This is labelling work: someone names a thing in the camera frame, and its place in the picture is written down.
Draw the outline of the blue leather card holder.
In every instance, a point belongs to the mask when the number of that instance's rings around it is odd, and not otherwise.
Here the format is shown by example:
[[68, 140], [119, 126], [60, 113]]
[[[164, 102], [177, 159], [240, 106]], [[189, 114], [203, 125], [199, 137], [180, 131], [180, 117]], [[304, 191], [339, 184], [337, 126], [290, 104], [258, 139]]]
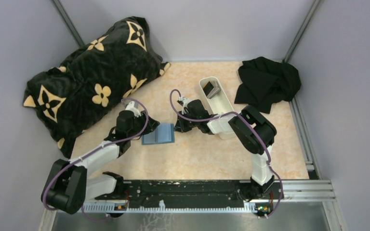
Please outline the blue leather card holder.
[[142, 145], [174, 143], [174, 124], [162, 123], [153, 132], [142, 136]]

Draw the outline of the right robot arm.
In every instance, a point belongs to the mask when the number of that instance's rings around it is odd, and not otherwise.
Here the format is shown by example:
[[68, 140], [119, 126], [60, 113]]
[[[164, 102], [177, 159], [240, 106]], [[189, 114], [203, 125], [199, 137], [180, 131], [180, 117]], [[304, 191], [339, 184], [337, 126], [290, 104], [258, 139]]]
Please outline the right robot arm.
[[201, 100], [180, 97], [177, 102], [182, 109], [177, 112], [176, 131], [188, 132], [198, 128], [202, 133], [209, 135], [220, 133], [235, 135], [244, 148], [252, 154], [253, 182], [259, 186], [265, 186], [274, 180], [274, 174], [270, 170], [270, 151], [277, 130], [254, 106], [248, 105], [239, 113], [211, 115], [204, 108]]

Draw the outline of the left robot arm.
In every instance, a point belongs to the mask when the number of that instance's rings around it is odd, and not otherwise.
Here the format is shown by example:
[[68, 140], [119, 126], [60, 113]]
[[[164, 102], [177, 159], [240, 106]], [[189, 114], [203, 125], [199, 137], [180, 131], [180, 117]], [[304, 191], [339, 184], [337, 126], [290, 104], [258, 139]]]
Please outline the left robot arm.
[[75, 159], [58, 159], [53, 163], [41, 194], [45, 208], [75, 214], [87, 200], [123, 196], [126, 190], [123, 176], [110, 171], [92, 179], [90, 175], [121, 157], [130, 148], [132, 139], [155, 131], [159, 125], [146, 111], [121, 111], [116, 125], [97, 147]]

